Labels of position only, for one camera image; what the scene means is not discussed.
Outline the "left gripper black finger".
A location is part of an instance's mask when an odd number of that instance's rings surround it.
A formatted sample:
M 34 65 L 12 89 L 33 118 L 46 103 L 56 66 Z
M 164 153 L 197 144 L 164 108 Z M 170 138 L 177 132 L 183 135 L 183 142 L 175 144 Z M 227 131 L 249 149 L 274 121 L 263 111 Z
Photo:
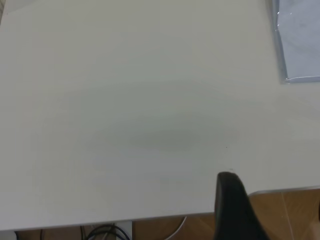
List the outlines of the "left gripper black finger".
M 214 204 L 215 240 L 268 240 L 240 178 L 220 172 Z

